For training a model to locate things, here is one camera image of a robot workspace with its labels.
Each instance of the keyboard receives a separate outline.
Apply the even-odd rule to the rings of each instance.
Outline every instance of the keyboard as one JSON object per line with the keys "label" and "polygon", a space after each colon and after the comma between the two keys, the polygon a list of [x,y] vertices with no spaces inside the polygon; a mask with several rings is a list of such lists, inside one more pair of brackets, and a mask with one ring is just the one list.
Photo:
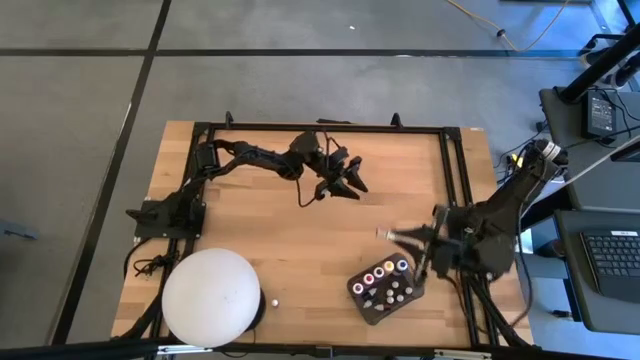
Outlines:
{"label": "keyboard", "polygon": [[582,243],[598,292],[640,303],[640,231],[589,231]]}

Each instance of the black tray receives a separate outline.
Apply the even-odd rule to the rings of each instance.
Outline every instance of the black tray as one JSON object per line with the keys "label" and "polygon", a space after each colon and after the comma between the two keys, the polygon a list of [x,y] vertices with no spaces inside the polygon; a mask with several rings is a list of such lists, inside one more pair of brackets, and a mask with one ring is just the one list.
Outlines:
{"label": "black tray", "polygon": [[[374,276],[374,282],[371,285],[365,285],[363,278],[364,276],[369,273],[369,274],[373,274],[373,270],[376,267],[383,267],[383,264],[386,261],[392,261],[395,264],[398,263],[398,261],[400,260],[404,260],[407,261],[407,264],[409,264],[407,258],[405,258],[402,254],[400,253],[395,253],[391,256],[388,256],[386,258],[384,258],[383,260],[373,264],[372,266],[368,267],[367,269],[361,271],[360,273],[358,273],[357,275],[353,276],[352,278],[350,278],[347,281],[347,291],[349,292],[349,294],[351,295],[351,297],[353,298],[353,301],[356,303],[356,307],[358,308],[358,311],[360,311],[360,314],[362,315],[362,317],[364,318],[364,320],[367,322],[367,324],[369,325],[375,325],[378,322],[380,322],[380,320],[384,319],[385,317],[391,315],[393,312],[397,311],[398,309],[402,308],[403,306],[409,304],[410,302],[412,302],[415,299],[418,299],[420,297],[422,297],[422,295],[424,295],[424,289],[416,289],[416,287],[413,284],[413,279],[412,279],[412,275],[411,275],[411,267],[407,267],[406,270],[399,272],[397,270],[394,270],[394,272],[388,273],[385,271],[385,275],[382,278],[376,278]],[[392,288],[391,284],[397,281],[399,283],[399,286],[397,289]],[[364,286],[364,291],[362,292],[362,294],[355,294],[353,292],[353,286],[356,283],[360,283]],[[407,287],[410,287],[413,289],[413,292],[411,294],[406,294],[405,289]],[[377,289],[375,294],[373,296],[369,295],[369,290],[371,289]],[[394,291],[394,302],[393,304],[388,304],[387,303],[387,290],[393,290]],[[404,300],[399,302],[397,301],[397,295],[402,294],[404,296]],[[367,300],[372,301],[372,305],[368,308],[364,308],[365,302]],[[376,310],[375,306],[378,304],[382,304],[384,306],[384,310],[380,311],[380,310]]]}

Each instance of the wooden tabletop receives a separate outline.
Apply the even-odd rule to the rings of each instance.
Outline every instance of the wooden tabletop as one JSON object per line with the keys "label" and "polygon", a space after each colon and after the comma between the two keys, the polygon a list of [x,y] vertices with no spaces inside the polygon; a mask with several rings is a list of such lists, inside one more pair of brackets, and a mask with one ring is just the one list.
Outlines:
{"label": "wooden tabletop", "polygon": [[[193,122],[170,121],[165,128],[148,196],[162,199],[180,185]],[[278,152],[297,135],[291,131],[216,131],[216,138],[244,140]],[[425,295],[378,325],[367,325],[346,290],[346,282],[398,247],[376,239],[377,227],[405,228],[431,223],[431,210],[447,195],[438,137],[423,134],[332,133],[351,156],[362,157],[360,175],[369,187],[360,201],[326,198],[307,208],[297,205],[294,182],[267,170],[241,166],[208,182],[207,213],[196,251],[211,247],[237,252],[254,266],[267,303],[256,329],[256,343],[468,347],[458,297],[446,281],[429,274]],[[462,129],[474,201],[496,189],[486,134]],[[219,152],[222,163],[230,157]],[[456,193],[462,199],[455,158]],[[302,201],[313,196],[318,178],[306,169],[300,180]],[[152,239],[132,256],[164,254],[166,239]],[[161,271],[151,277],[128,272],[112,335],[128,330],[157,293]],[[515,271],[491,286],[507,320],[524,308]],[[484,327],[482,312],[476,311]],[[531,342],[525,320],[518,333]],[[237,341],[251,342],[245,334]]]}

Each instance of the concrete floor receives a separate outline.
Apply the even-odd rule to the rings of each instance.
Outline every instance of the concrete floor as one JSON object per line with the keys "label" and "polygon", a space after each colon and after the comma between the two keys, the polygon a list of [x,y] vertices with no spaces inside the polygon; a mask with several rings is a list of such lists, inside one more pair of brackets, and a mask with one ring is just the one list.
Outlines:
{"label": "concrete floor", "polygon": [[[615,1],[601,2],[613,23]],[[521,46],[558,9],[463,3],[507,28]],[[160,5],[5,0],[0,47],[145,48]],[[444,1],[183,0],[171,7],[160,47],[503,49],[494,31],[483,29]],[[599,31],[589,7],[570,6],[536,49],[579,49]],[[0,239],[0,325],[10,329],[1,348],[46,341],[140,65],[135,57],[0,57],[0,218],[41,234],[36,241]],[[134,223],[124,210],[138,207],[146,193],[167,120],[221,121],[230,110],[239,122],[323,117],[387,124],[399,112],[409,125],[486,128],[497,159],[543,119],[538,90],[566,85],[580,72],[572,60],[156,58],[70,341],[109,336],[132,245]],[[552,335],[562,320],[536,319],[539,345],[594,353]]]}

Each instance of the white sphere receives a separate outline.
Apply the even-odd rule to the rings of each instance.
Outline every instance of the white sphere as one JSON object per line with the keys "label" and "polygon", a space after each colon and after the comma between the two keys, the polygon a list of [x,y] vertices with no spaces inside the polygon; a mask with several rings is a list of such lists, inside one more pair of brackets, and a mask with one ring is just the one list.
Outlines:
{"label": "white sphere", "polygon": [[227,344],[251,324],[260,283],[251,264],[225,249],[195,252],[171,272],[162,293],[169,329],[186,344]]}

